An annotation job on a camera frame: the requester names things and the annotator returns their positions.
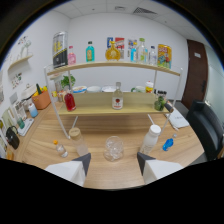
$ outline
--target display stand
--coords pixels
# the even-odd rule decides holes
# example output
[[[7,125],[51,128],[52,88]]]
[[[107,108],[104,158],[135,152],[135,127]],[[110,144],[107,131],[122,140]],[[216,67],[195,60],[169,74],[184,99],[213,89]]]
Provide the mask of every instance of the display stand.
[[[92,68],[92,67],[108,67],[108,66],[120,66],[120,67],[134,67],[134,68],[144,68],[144,69],[150,69],[155,70],[155,77],[154,77],[154,88],[156,86],[156,79],[157,79],[157,71],[165,72],[168,74],[179,76],[178,81],[178,87],[175,94],[175,98],[171,107],[171,110],[167,110],[164,108],[163,111],[157,111],[154,109],[153,105],[155,102],[155,94],[154,93],[134,93],[134,92],[124,92],[124,106],[121,110],[114,110],[111,106],[111,97],[112,93],[76,93],[75,96],[75,102],[77,108],[72,111],[68,112],[66,110],[66,106],[63,105],[59,111],[57,111],[56,106],[53,101],[53,97],[51,95],[51,91],[49,89],[49,82],[47,79],[47,76],[55,75],[55,74],[63,74],[64,72],[68,73],[69,77],[69,83],[70,88],[72,89],[71,85],[71,70],[76,69],[84,69],[84,68]],[[148,64],[138,64],[138,63],[132,63],[132,62],[124,62],[124,61],[105,61],[105,62],[90,62],[90,63],[83,63],[83,64],[75,64],[75,65],[69,65],[69,66],[63,66],[59,67],[54,70],[49,70],[49,68],[52,68],[52,65],[45,66],[44,67],[44,74],[45,79],[47,83],[47,87],[49,89],[48,93],[54,108],[54,111],[56,113],[57,119],[59,121],[59,124],[61,125],[61,128],[65,134],[65,136],[70,139],[70,136],[66,132],[64,125],[60,119],[60,115],[66,115],[71,116],[75,115],[76,119],[72,125],[72,127],[75,126],[76,121],[78,119],[78,116],[102,116],[102,115],[127,115],[127,114],[153,114],[153,113],[170,113],[170,111],[173,110],[174,105],[176,103],[177,94],[180,88],[180,82],[182,78],[183,69],[180,68],[180,73],[172,71],[170,69],[157,67],[157,66],[151,66]],[[161,134],[169,120],[170,115],[167,117],[166,122],[161,130]]]

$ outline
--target door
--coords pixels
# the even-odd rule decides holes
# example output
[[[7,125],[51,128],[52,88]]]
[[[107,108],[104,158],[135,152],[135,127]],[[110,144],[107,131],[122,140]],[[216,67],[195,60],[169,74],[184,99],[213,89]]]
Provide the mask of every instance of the door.
[[[190,109],[194,99],[204,100],[208,81],[208,61],[205,47],[202,43],[187,40],[188,44],[188,74],[181,103]]]

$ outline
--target chair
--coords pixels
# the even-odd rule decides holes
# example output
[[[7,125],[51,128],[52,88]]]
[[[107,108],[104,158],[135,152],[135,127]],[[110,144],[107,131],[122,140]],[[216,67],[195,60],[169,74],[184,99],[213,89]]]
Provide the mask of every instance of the chair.
[[[186,119],[198,136],[207,160],[220,159],[224,152],[223,128],[211,107],[194,100]]]

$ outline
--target water bottle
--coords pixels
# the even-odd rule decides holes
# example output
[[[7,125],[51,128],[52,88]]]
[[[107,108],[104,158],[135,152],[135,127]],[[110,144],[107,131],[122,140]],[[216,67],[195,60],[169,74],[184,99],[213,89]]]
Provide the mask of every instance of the water bottle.
[[[163,145],[163,150],[168,151],[171,146],[173,146],[173,139],[176,138],[177,135],[173,134],[172,138],[166,140],[165,144]]]

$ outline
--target wooden shelf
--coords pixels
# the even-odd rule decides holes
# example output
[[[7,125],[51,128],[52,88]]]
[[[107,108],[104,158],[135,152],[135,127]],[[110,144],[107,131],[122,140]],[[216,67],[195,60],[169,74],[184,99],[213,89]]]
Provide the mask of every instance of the wooden shelf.
[[[83,63],[83,64],[67,65],[67,66],[56,68],[53,71],[48,72],[47,75],[49,76],[55,73],[60,73],[60,72],[65,72],[65,71],[75,70],[75,69],[105,67],[105,66],[145,68],[145,69],[157,70],[157,71],[166,72],[169,74],[180,76],[180,73],[174,72],[170,69],[166,69],[166,68],[162,68],[158,66],[151,66],[148,64],[138,64],[133,62],[125,62],[125,61],[103,61],[103,62],[89,62],[89,63]]]
[[[21,63],[21,62],[23,62],[23,61],[28,60],[28,59],[31,58],[31,57],[33,57],[33,55],[29,55],[29,56],[27,56],[27,57],[25,57],[25,58],[21,58],[21,59],[15,61],[15,62],[13,62],[13,63],[9,66],[8,70],[9,70],[10,68],[14,67],[14,66],[17,65],[17,64],[19,64],[19,63]]]
[[[74,93],[76,109],[68,112],[65,103],[58,110],[59,115],[76,116],[103,116],[103,115],[129,115],[129,114],[165,114],[169,111],[153,109],[156,96],[153,93],[123,93],[123,108],[114,110],[112,108],[111,92],[100,93]]]

